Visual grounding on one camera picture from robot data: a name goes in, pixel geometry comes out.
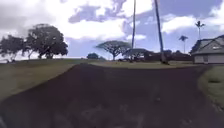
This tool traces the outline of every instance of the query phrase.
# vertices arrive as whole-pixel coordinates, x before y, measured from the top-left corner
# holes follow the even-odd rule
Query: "dark dirt slope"
[[[7,128],[224,128],[197,89],[203,69],[75,66],[0,105]]]

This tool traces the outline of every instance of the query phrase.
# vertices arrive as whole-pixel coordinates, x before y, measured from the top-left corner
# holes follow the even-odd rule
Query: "roof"
[[[224,54],[224,36],[219,36],[214,39],[203,39],[199,40],[200,46],[196,54]]]

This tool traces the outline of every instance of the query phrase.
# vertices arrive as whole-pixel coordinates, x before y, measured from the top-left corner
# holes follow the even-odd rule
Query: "cloud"
[[[127,40],[131,40],[132,39],[132,35],[128,35],[126,37]],[[135,35],[135,40],[144,40],[146,39],[146,36],[145,35],[141,35],[141,34],[137,34]]]
[[[224,30],[224,0],[218,7],[213,7],[210,17],[204,19],[206,26],[217,26],[220,31]]]
[[[140,21],[135,21],[135,26],[137,27],[140,23]]]
[[[123,32],[123,23],[125,19],[110,19],[103,22],[85,21],[75,24],[65,24],[62,31],[67,37],[74,39],[90,38],[90,39],[113,39],[125,36]]]
[[[109,39],[124,36],[125,19],[114,18],[103,22],[85,21],[70,23],[68,19],[78,14],[83,6],[99,7],[98,15],[106,9],[113,10],[113,0],[0,0],[0,37],[13,34],[26,36],[27,29],[38,23],[56,26],[65,37],[75,39]]]
[[[163,17],[165,20],[162,23],[162,32],[170,34],[178,29],[194,27],[196,23],[196,18],[193,16],[175,16],[166,15]]]
[[[136,0],[136,14],[151,11],[153,9],[153,0]],[[134,12],[134,0],[126,0],[123,3],[119,16],[125,15],[130,17]]]

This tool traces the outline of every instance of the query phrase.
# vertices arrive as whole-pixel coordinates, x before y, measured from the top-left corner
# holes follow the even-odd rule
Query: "palm tree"
[[[158,33],[159,33],[161,61],[162,61],[162,63],[167,63],[165,55],[164,55],[164,51],[163,51],[163,38],[162,38],[162,32],[161,32],[161,27],[160,27],[159,7],[158,7],[157,0],[155,0],[155,9],[156,9],[157,26],[158,26]]]
[[[136,15],[136,0],[134,0],[134,14],[133,14],[133,32],[132,32],[132,49],[134,48],[135,43],[135,15]]]
[[[188,37],[187,36],[184,36],[184,35],[182,35],[180,38],[179,38],[179,40],[181,40],[181,41],[183,41],[183,43],[184,43],[184,53],[185,53],[185,41],[188,39]]]
[[[202,24],[201,21],[199,20],[195,25],[198,27],[198,37],[199,40],[201,40],[201,28],[205,26],[205,24]]]

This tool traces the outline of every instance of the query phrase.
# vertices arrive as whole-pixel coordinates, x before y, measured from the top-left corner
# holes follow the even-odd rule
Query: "window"
[[[218,50],[218,49],[220,49],[221,47],[219,47],[219,46],[214,46],[212,49],[213,50]]]

